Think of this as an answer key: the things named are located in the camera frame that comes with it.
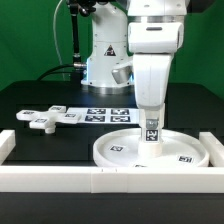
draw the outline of white cylindrical part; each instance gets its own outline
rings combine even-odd
[[[156,142],[156,143],[149,143],[142,141],[141,138],[139,138],[138,143],[138,155],[141,159],[148,160],[150,158],[159,157],[162,154],[162,143]]]

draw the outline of black cable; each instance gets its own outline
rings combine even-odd
[[[44,77],[42,77],[42,79],[39,80],[39,78],[38,78],[38,81],[43,80],[43,78],[45,78],[45,77],[47,77],[49,75],[54,75],[54,74],[71,74],[71,73],[72,73],[72,71],[70,71],[70,72],[65,72],[65,71],[61,71],[61,72],[49,72]]]
[[[52,69],[49,69],[48,71],[44,72],[38,79],[37,81],[41,81],[43,78],[45,78],[46,76],[52,74],[54,71],[57,71],[59,69],[62,69],[62,68],[74,68],[74,65],[73,64],[65,64],[65,65],[60,65],[60,66],[57,66],[57,67],[54,67]]]

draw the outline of white circular tray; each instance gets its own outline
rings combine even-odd
[[[162,130],[163,150],[156,158],[138,155],[140,128],[103,135],[93,147],[94,161],[101,167],[192,167],[208,166],[209,154],[199,140]]]

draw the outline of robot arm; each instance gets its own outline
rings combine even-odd
[[[162,153],[164,100],[174,53],[182,46],[189,0],[130,0],[129,50],[133,55],[135,98],[140,109],[141,157]]]

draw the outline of green wall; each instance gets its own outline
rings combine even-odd
[[[59,0],[0,1],[0,89],[18,80],[35,80],[59,64],[53,41],[53,14]],[[186,17],[184,47],[176,54],[170,82],[199,83],[224,99],[224,1],[203,14]],[[90,20],[80,18],[81,54],[91,51],[87,41]],[[69,10],[58,15],[58,41],[64,63],[72,61]],[[62,80],[52,76],[51,79]]]

